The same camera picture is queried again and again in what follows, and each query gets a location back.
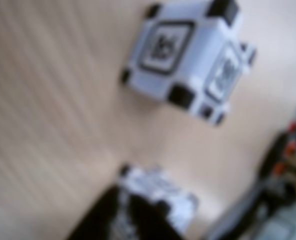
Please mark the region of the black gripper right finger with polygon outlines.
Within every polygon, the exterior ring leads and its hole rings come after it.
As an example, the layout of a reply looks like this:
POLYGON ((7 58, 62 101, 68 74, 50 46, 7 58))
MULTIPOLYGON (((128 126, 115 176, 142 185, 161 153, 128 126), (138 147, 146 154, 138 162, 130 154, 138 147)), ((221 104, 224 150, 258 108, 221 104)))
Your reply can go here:
POLYGON ((165 217, 139 195, 130 196, 129 215, 140 240, 183 240, 165 217))

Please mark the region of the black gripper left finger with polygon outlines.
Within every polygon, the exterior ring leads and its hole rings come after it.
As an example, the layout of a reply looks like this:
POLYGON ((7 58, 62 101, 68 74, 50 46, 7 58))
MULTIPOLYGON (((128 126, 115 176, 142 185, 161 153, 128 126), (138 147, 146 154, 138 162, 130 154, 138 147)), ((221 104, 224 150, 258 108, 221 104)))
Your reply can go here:
POLYGON ((68 240, 107 240, 110 225, 116 216, 120 188, 111 186, 88 210, 68 235, 68 240))

